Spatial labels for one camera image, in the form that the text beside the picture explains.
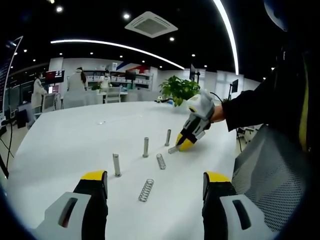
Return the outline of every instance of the spring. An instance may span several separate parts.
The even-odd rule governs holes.
[[[166,169],[166,163],[165,163],[164,158],[162,157],[162,154],[161,154],[161,153],[158,153],[158,154],[156,155],[156,159],[158,160],[160,169],[161,169],[161,170],[165,170],[165,169]]]
[[[155,183],[155,181],[153,179],[147,179],[145,181],[145,184],[144,184],[144,186],[142,188],[142,191],[141,191],[141,193],[140,193],[140,195],[138,197],[139,201],[141,201],[141,202],[146,202],[147,201],[154,183]]]

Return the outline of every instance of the air conditioner vent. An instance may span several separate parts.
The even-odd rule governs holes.
[[[133,19],[127,26],[125,26],[125,29],[143,34],[150,38],[156,38],[163,34],[178,30],[178,28],[173,24],[150,11],[146,11],[142,15]]]

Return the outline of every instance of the hand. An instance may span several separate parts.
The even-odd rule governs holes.
[[[214,108],[214,113],[210,118],[211,123],[217,123],[225,120],[225,114],[224,114],[224,109],[222,108],[222,105],[216,106]]]

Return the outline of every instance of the ceiling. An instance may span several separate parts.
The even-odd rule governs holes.
[[[239,73],[261,82],[271,72],[285,35],[267,16],[262,0],[221,0],[228,14],[237,46]],[[12,9],[12,21],[4,27],[6,36],[23,36],[11,73],[51,58],[102,58],[178,70],[165,61],[140,52],[94,43],[50,44],[52,40],[89,39],[144,50],[185,68],[192,63],[207,71],[235,72],[227,30],[213,0],[47,0],[23,1]],[[61,13],[56,7],[62,6]],[[150,11],[175,25],[178,30],[150,38],[125,29],[131,20]]]

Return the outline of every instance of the metal peg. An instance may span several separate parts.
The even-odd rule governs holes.
[[[113,153],[112,157],[113,157],[113,164],[114,164],[114,175],[116,177],[121,177],[119,155]]]
[[[170,135],[171,135],[171,129],[168,129],[168,132],[166,133],[166,140],[165,140],[165,146],[168,147],[170,144]]]
[[[180,146],[174,146],[174,147],[169,148],[168,153],[174,154],[175,152],[177,152],[179,150],[180,150]]]
[[[143,148],[143,155],[142,157],[147,158],[148,155],[148,146],[149,146],[149,138],[145,137],[144,138],[144,148]]]

